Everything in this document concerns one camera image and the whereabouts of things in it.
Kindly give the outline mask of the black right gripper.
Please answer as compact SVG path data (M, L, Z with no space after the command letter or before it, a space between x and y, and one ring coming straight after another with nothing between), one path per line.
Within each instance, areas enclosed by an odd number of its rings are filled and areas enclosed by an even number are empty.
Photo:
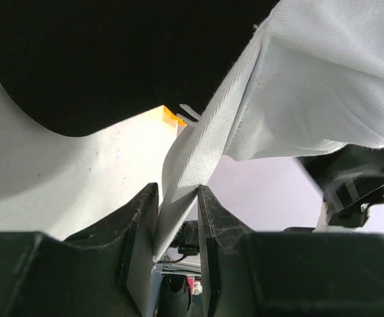
M327 226L363 227L369 208L384 204L384 149L347 145L298 161L323 192Z

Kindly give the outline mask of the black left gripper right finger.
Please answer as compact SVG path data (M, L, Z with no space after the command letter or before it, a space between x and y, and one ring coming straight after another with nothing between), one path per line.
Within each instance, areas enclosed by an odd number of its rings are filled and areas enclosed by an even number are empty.
M384 316L384 235L255 232L202 186L205 316Z

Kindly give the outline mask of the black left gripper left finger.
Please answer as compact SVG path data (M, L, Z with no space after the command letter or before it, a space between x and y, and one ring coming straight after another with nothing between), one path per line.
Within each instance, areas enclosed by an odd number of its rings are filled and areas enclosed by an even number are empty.
M0 316L144 316L158 186L63 241L0 232Z

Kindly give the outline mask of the white baseball cap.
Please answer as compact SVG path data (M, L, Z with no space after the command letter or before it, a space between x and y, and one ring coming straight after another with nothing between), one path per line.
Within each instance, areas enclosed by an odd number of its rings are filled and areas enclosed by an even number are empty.
M346 145L384 149L384 1L281 1L168 151L153 258L222 156L307 157Z

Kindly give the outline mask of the black baseball cap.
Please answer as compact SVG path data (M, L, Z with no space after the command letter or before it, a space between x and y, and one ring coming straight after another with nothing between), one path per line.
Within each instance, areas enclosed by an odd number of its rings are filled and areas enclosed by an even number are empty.
M0 83L83 137L158 106L203 112L274 1L0 1Z

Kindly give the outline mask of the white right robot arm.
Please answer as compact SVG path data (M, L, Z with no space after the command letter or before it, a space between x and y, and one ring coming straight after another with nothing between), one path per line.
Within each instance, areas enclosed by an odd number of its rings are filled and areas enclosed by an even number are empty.
M369 208L384 204L384 149L347 145L300 164L323 192L316 231L352 232L369 219Z

